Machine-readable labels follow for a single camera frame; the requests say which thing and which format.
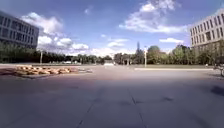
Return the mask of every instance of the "tree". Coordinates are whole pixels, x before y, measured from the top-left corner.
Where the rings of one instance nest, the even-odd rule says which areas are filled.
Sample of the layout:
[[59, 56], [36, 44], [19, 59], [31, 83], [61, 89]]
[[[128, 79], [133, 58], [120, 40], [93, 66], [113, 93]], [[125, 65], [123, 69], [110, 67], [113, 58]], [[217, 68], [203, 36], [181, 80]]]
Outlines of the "tree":
[[212, 55], [208, 50], [203, 51], [198, 56], [198, 63], [199, 64], [208, 64], [210, 62], [211, 57], [212, 57]]
[[183, 64], [184, 52], [182, 49], [182, 45], [178, 45], [173, 51], [173, 59], [175, 64]]
[[117, 64], [122, 64], [122, 62], [123, 62], [123, 55], [122, 55], [122, 53], [115, 54], [114, 55], [114, 61]]
[[157, 64], [160, 62], [160, 48], [158, 46], [151, 46], [148, 49], [147, 60], [150, 64]]

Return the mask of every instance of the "distant building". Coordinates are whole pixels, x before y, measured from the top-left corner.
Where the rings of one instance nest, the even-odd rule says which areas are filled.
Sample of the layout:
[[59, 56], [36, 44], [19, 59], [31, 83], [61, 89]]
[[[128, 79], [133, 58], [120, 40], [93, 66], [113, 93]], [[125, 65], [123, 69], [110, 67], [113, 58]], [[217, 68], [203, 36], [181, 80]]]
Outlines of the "distant building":
[[35, 49], [38, 35], [37, 27], [0, 11], [0, 43]]
[[196, 52], [218, 50], [219, 40], [224, 39], [224, 9], [193, 24], [190, 28], [191, 45]]

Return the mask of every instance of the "street lamp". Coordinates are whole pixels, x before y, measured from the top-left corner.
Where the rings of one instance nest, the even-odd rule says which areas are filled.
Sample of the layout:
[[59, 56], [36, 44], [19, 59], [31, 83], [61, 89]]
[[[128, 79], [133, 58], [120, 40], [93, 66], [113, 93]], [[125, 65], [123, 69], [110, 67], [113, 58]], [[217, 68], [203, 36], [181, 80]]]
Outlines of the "street lamp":
[[147, 46], [145, 46], [144, 53], [145, 53], [145, 68], [146, 68], [147, 67]]

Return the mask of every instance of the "green tree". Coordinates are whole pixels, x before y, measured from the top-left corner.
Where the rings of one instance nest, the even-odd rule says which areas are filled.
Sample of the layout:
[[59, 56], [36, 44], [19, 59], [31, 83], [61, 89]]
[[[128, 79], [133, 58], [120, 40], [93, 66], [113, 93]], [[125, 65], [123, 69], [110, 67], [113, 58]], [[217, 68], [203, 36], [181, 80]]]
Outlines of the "green tree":
[[150, 64], [157, 64], [160, 62], [160, 48], [158, 46], [151, 46], [147, 52], [147, 60]]

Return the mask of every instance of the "concrete ground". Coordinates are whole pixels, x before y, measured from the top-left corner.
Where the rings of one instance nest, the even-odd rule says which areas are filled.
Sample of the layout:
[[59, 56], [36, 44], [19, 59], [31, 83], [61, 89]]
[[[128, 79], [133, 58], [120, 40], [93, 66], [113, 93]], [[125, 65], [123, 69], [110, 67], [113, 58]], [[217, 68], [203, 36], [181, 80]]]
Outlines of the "concrete ground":
[[223, 128], [216, 71], [136, 71], [40, 79], [0, 76], [0, 128]]

